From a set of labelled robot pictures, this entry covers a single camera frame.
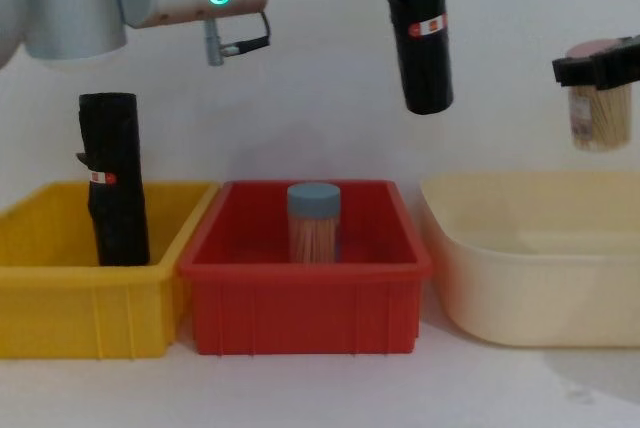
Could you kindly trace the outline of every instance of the toothpick container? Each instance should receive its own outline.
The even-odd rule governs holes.
[[[573,47],[567,56],[585,58],[607,50],[620,40],[596,40]],[[571,86],[569,110],[573,144],[585,151],[621,148],[631,139],[631,84],[610,90]]]
[[[300,183],[287,190],[289,256],[293,263],[334,263],[338,258],[340,188]]]

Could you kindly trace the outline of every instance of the black clamp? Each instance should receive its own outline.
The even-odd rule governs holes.
[[[556,81],[562,86],[595,86],[610,90],[640,80],[640,36],[583,58],[553,61]]]

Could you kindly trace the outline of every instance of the white table surface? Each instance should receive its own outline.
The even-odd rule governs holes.
[[[640,426],[640,350],[505,349],[433,298],[412,355],[2,361],[7,428]]]

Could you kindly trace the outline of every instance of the white label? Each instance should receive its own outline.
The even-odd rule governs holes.
[[[580,140],[593,138],[591,101],[584,96],[572,95],[570,99],[571,132]]]

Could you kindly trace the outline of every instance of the red plastic crate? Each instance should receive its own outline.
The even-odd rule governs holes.
[[[227,183],[184,252],[200,354],[410,353],[431,260],[396,186],[342,190],[341,259],[288,261],[287,187]]]

